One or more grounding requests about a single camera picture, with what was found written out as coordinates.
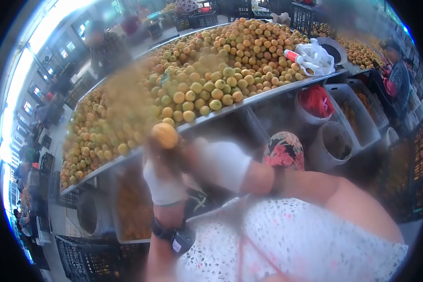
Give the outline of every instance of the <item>black watch strap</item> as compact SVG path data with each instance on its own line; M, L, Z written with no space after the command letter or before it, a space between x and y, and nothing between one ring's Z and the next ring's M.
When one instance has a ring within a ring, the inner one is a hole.
M153 221L152 221L152 233L157 236L157 238L162 239L162 240L168 240L171 241L172 238L175 236L175 233L177 232L177 230L182 230L185 228L185 219L183 221L182 227L181 228L172 228L172 229L168 229L165 228L159 221L158 218L154 217Z

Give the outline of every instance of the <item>hand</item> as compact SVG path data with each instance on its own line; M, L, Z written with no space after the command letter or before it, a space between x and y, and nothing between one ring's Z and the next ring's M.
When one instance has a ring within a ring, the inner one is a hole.
M231 142L195 140L184 156L190 166L213 184L239 193L252 158Z
M182 183L181 175L173 175L163 164L162 154L158 141L148 138L143 156L142 174L151 191L152 202L159 206L170 205L186 198L186 187Z

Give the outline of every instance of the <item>red plastic bag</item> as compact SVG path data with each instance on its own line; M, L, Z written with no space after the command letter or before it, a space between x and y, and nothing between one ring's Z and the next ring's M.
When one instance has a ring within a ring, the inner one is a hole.
M317 84L299 91L298 102L309 114L319 118L328 117L335 111L326 90Z

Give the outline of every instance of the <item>white plastic crate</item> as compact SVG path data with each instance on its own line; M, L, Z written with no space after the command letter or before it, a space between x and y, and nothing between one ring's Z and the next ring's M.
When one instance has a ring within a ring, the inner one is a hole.
M335 108L335 113L332 115L331 120L342 123L351 135L351 139L354 144L352 152L353 156L371 146L381 138L381 134L379 133L379 130L370 114L368 114L367 109L365 109L359 97L357 97L348 84L327 84L324 85L324 88L326 89L326 92ZM354 111L355 122L360 130L360 141L354 133L350 122L345 117L343 110L340 109L340 106L338 105L344 101L347 101L349 107Z
M381 102L379 101L378 97L373 95L365 84L359 79L347 79L346 83L351 87L357 87L365 94L367 97L368 104L370 105L371 109L373 110L374 117L373 121L378 127L378 129L383 128L389 124L388 118L384 113L384 110L381 106Z

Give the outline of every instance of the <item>person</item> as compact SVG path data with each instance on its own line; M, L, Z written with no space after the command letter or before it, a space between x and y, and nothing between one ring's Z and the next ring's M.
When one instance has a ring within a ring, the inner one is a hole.
M122 30L125 32L127 37L132 36L138 31L141 21L137 15L130 14L130 11L125 10L123 13L124 20L121 23Z
M124 40L115 31L105 31L101 21L92 21L86 25L85 40L90 46L91 68L99 76L108 75L132 61Z
M392 63L391 69L380 68L380 73L374 72L373 78L378 83L380 90L393 105L396 113L395 124L406 116L406 104L409 99L410 80L406 63L402 58L400 46L388 39L383 45L386 58Z
M47 92L47 93L44 95L44 99L45 99L45 103L46 103L46 104L50 103L50 101L53 99L53 95L52 95L52 93Z
M48 113L49 113L49 106L41 106L39 104L36 104L35 118L37 121L44 123Z
M39 162L40 153L33 148L24 145L22 149L19 150L19 159L22 162Z
M175 13L177 15L189 14L199 8L197 3L193 0L176 0Z
M412 76L412 67L414 66L414 62L409 58L405 58L404 63L406 64L407 73L409 74L409 83L412 84L412 81L414 81Z
M149 139L143 155L155 216L149 281L388 281L405 259L384 208L345 178L304 171L292 133L272 136L261 163L234 143L188 145L188 167L240 197L186 222L185 185L162 152ZM175 255L178 241L160 239L157 227L193 231L194 243Z
M141 5L139 7L138 16L139 16L140 19L147 18L147 16L150 15L150 14L151 14L151 11L145 5Z
M33 235L33 230L30 226L30 213L27 211L22 211L20 213L16 208L13 210L14 216L17 219L17 223L20 226L22 233L25 236L31 237Z

